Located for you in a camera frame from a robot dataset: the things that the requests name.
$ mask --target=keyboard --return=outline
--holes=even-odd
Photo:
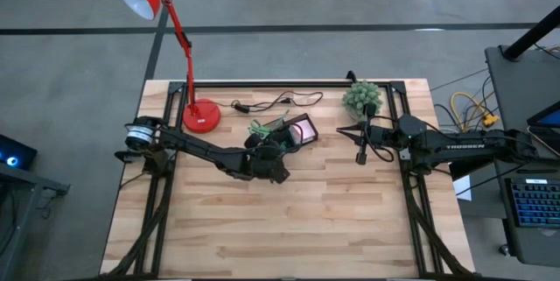
[[[560,181],[506,179],[518,227],[560,228]]]

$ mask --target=lamp base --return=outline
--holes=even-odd
[[[220,109],[218,105],[208,99],[194,102],[198,111],[192,112],[189,106],[183,112],[183,123],[186,128],[195,133],[212,131],[220,122]]]

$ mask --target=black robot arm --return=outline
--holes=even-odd
[[[428,130],[427,123],[410,115],[401,116],[395,126],[367,127],[369,143],[401,152],[409,171],[418,174],[430,174],[437,165],[447,162],[496,158],[521,163],[536,156],[530,138],[517,130],[443,133]]]
[[[148,165],[154,165],[153,170],[156,172],[162,172],[165,168],[165,150],[175,150],[212,162],[219,170],[235,179],[269,179],[281,184],[290,176],[282,160],[286,151],[273,138],[261,140],[257,146],[248,149],[221,148],[165,127],[162,120],[156,117],[138,117],[127,126],[129,135],[126,145],[131,150],[141,152]]]

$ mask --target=wooden table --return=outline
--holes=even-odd
[[[404,81],[411,114],[437,125],[427,80]],[[168,83],[146,82],[139,116],[163,114]],[[288,89],[198,88],[197,98],[225,104],[233,99],[268,102]],[[251,119],[267,123],[286,109],[288,118],[308,113],[318,129],[318,142],[284,158],[291,176],[282,185],[232,179],[206,161],[178,155],[160,277],[417,276],[398,163],[385,163],[369,149],[366,165],[354,162],[358,147],[335,131],[353,124],[340,106],[346,88],[294,90],[320,90],[325,97],[310,108],[278,105],[249,115],[221,108],[216,130],[199,135],[223,147],[242,147]],[[386,102],[381,115],[389,116]],[[389,121],[375,120],[390,127]],[[141,163],[127,165],[122,181],[141,168]],[[434,172],[426,182],[437,232],[473,270],[451,178]],[[101,272],[115,267],[136,240],[149,183],[149,177],[141,178],[120,192]],[[426,238],[423,245],[428,254]],[[149,245],[145,269],[150,268],[150,253]]]

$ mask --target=lamp arm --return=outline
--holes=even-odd
[[[177,12],[175,11],[175,7],[173,6],[172,0],[162,0],[165,8],[169,11],[169,15],[171,16],[171,20],[173,21],[173,26],[175,27],[175,35],[177,36],[178,42],[181,44],[181,47],[185,51],[186,56],[186,83],[188,84],[188,101],[187,105],[191,112],[194,111],[194,87],[193,87],[193,57],[191,55],[191,48],[193,47],[192,43],[186,37],[185,33],[183,32],[183,28],[181,27],[181,23],[179,22],[179,17],[177,16]]]

